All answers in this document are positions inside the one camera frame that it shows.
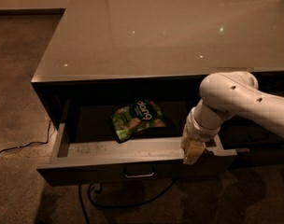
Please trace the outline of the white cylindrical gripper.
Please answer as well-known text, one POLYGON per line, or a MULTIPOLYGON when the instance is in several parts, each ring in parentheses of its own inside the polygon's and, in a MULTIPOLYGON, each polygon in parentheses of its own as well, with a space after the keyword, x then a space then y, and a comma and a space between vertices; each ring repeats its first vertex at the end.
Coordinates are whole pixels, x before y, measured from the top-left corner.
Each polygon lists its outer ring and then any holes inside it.
POLYGON ((194 107, 186 118, 181 138, 184 151, 183 163, 194 165, 206 150, 205 142, 220 131, 220 119, 208 108, 194 107))

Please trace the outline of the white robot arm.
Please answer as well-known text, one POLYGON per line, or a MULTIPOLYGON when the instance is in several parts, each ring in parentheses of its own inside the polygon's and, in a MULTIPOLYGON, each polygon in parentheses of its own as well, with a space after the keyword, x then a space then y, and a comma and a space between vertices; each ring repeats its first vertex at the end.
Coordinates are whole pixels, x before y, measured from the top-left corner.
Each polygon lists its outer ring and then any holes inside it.
POLYGON ((185 164, 195 164, 205 151, 229 156, 218 133, 233 116, 249 119, 284 139, 284 97, 260 91, 251 73, 211 74, 202 80, 199 92, 200 101, 186 118, 180 144, 185 164))

